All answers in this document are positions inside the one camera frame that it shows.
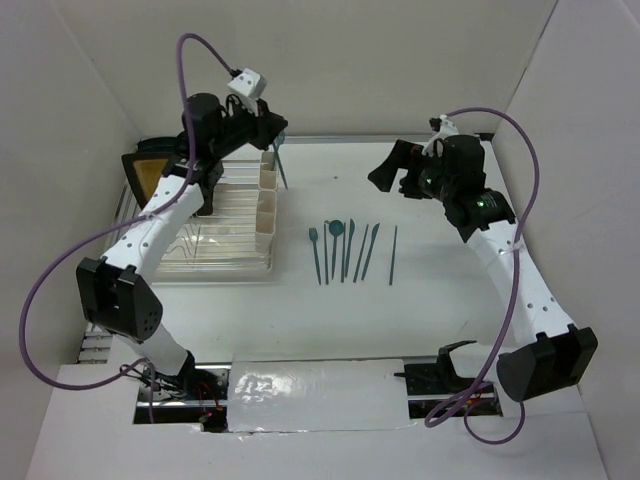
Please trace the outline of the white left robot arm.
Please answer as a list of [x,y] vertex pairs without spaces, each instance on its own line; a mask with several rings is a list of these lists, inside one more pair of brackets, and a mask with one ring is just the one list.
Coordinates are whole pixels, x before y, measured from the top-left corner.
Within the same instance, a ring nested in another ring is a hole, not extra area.
[[168,156],[154,192],[117,243],[98,259],[83,259],[76,269],[85,319],[149,361],[151,377],[160,378],[176,399],[196,390],[195,359],[163,326],[152,280],[183,225],[196,214],[211,213],[223,159],[245,145],[268,150],[288,125],[264,100],[251,111],[236,94],[221,102],[209,93],[187,99],[182,123],[173,139],[142,142],[145,155]]

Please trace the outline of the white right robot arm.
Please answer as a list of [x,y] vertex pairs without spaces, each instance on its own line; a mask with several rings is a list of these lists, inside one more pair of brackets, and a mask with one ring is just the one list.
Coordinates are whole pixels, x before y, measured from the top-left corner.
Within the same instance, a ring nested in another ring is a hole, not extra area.
[[598,347],[552,298],[529,255],[520,220],[499,191],[486,186],[485,149],[472,135],[437,137],[426,146],[397,140],[368,179],[388,192],[442,203],[448,222],[487,270],[511,315],[516,349],[500,353],[497,379],[515,402],[576,385]]

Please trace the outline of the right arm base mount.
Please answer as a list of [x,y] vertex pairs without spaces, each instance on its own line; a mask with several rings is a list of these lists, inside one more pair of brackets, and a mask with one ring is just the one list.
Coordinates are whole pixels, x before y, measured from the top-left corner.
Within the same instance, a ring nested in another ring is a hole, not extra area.
[[405,360],[393,376],[405,384],[409,418],[425,419],[439,402],[470,387],[490,351],[462,340],[441,347],[435,357]]

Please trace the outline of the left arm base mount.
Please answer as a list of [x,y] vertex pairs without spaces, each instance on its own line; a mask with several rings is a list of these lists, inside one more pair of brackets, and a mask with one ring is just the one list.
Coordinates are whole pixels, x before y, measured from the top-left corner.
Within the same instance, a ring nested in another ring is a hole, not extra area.
[[180,393],[175,386],[160,379],[151,391],[148,368],[127,373],[126,377],[138,387],[133,423],[194,424],[204,432],[226,432],[231,365],[204,363],[197,364],[196,368],[199,380],[191,393]]

